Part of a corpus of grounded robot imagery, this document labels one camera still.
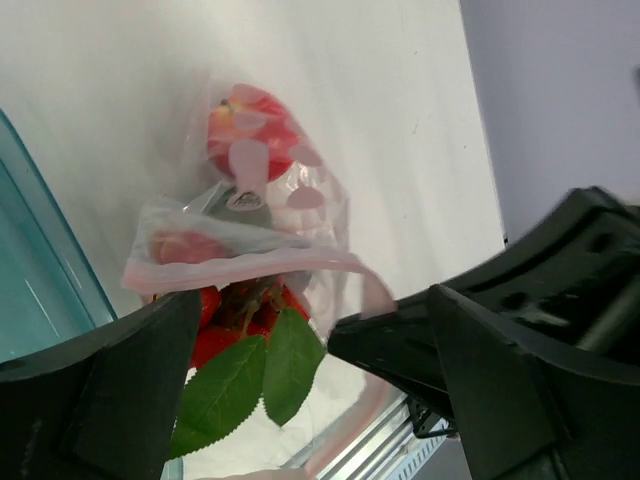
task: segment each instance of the stem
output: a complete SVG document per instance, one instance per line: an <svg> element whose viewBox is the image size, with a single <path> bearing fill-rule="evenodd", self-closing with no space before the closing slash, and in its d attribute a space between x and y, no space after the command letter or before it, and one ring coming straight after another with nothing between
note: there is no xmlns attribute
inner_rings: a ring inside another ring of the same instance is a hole
<svg viewBox="0 0 640 480"><path fill-rule="evenodd" d="M282 298L282 291L283 291L282 287L278 285L272 290L271 298L269 299L269 302L271 303L271 307L276 312L281 312L282 310L287 308L287 304Z"/></svg>
<svg viewBox="0 0 640 480"><path fill-rule="evenodd" d="M244 338L247 336L247 329L249 328L251 319L259 309L260 304L258 302L256 302L255 300L250 302L249 306L247 307L247 315L244 317L244 325L242 325L242 333L240 334L240 338Z"/></svg>
<svg viewBox="0 0 640 480"><path fill-rule="evenodd" d="M220 102L220 105L227 107L227 110L229 110L229 113L233 113L234 112L233 106L231 105L229 100L227 100L226 98L222 99L222 101Z"/></svg>
<svg viewBox="0 0 640 480"><path fill-rule="evenodd" d="M262 296L264 295L264 292L266 292L271 287L272 283L277 283L277 282L274 282L276 278L277 277L275 276L259 278L256 282L254 282L252 285L247 287L247 292L244 294L240 294L238 292L237 285L232 284L232 285L235 285L236 288L232 289L231 294L223 299L222 303L220 304L220 307L218 307L216 312L213 314L213 318L211 319L211 324L220 325L222 323L221 318L223 313L227 309L232 307L237 300L241 300L244 302L242 307L238 309L237 312L235 312L233 317L231 317L231 319L228 322L229 325L223 325L223 326L231 327L233 324L237 322L237 320L242 315L248 312L248 306L250 302L255 301L258 303L258 305L262 303Z"/></svg>

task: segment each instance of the robotic arm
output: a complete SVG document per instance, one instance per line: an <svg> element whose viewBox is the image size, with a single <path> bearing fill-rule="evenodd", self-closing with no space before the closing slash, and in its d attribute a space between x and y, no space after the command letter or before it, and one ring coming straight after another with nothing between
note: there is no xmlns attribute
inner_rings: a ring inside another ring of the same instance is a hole
<svg viewBox="0 0 640 480"><path fill-rule="evenodd" d="M476 480L636 479L640 215L574 190L527 237L328 350L447 419ZM200 297L0 364L7 480L157 480Z"/></svg>

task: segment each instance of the green leaf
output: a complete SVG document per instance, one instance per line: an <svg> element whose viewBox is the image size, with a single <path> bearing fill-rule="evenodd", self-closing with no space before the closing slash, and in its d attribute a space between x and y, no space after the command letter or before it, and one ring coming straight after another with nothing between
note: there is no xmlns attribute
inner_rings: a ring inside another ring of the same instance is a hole
<svg viewBox="0 0 640 480"><path fill-rule="evenodd" d="M223 439L255 410L265 370L262 335L247 337L211 359L185 386L170 458Z"/></svg>
<svg viewBox="0 0 640 480"><path fill-rule="evenodd" d="M284 309L271 332L262 388L267 415L279 426L300 410L324 354L324 346L302 315Z"/></svg>

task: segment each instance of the white surface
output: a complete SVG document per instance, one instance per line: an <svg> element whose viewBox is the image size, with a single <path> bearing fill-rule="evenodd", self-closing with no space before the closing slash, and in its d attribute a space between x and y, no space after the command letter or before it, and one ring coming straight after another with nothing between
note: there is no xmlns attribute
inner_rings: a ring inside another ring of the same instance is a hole
<svg viewBox="0 0 640 480"><path fill-rule="evenodd" d="M351 193L353 250L397 296L501 249L457 1L5 0L0 105L120 314L138 306L119 277L140 206L202 187L177 156L209 72L291 107ZM313 401L343 409L342 375Z"/></svg>

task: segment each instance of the black plastic part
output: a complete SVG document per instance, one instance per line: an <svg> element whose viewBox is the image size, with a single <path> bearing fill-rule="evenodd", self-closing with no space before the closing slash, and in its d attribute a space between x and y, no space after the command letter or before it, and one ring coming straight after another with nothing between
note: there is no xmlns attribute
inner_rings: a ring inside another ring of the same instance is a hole
<svg viewBox="0 0 640 480"><path fill-rule="evenodd" d="M200 318L169 295L90 333L0 364L6 480L158 480Z"/></svg>
<svg viewBox="0 0 640 480"><path fill-rule="evenodd" d="M407 408L409 409L409 418L411 419L415 437L431 437L431 431L440 420L440 417L415 398L407 399Z"/></svg>
<svg viewBox="0 0 640 480"><path fill-rule="evenodd" d="M612 392L621 390L614 370L635 372L630 365L640 364L636 207L597 187L573 190L526 237L434 291L457 295L454 303L480 310L467 311L473 315L465 319L455 309L445 309L435 294L420 292L400 300L394 313L366 322L355 316L339 321L329 337L329 353L388 380L422 410L449 420L459 429L467 456L474 458L474 478L631 478L625 473L629 470L617 475L616 465L640 471L626 454L612 454L595 439L604 432L611 445L625 448L613 442L615 428L599 419L624 421L622 415L618 419L600 411L616 408ZM487 315L491 320L476 318ZM565 367L541 362L536 345L525 342L522 350L514 339L496 336L488 326L495 322L520 329L519 335L530 332L535 335L531 338L551 341L554 348L577 351L589 365L594 359L608 362L610 377L598 383L566 376ZM602 390L589 393L587 386ZM580 400L578 391L586 400ZM583 408L587 405L590 416ZM412 408L410 413L414 430L424 434L424 412L420 416ZM637 428L636 411L626 415L634 416L630 423ZM629 439L635 438L633 428L625 433ZM502 440L493 431L501 432ZM600 455L599 448L605 448L607 458L594 472L604 476L593 476L584 466Z"/></svg>
<svg viewBox="0 0 640 480"><path fill-rule="evenodd" d="M427 297L475 479L531 478L516 473L541 454L564 472L547 478L638 478L640 368L556 341L444 286Z"/></svg>

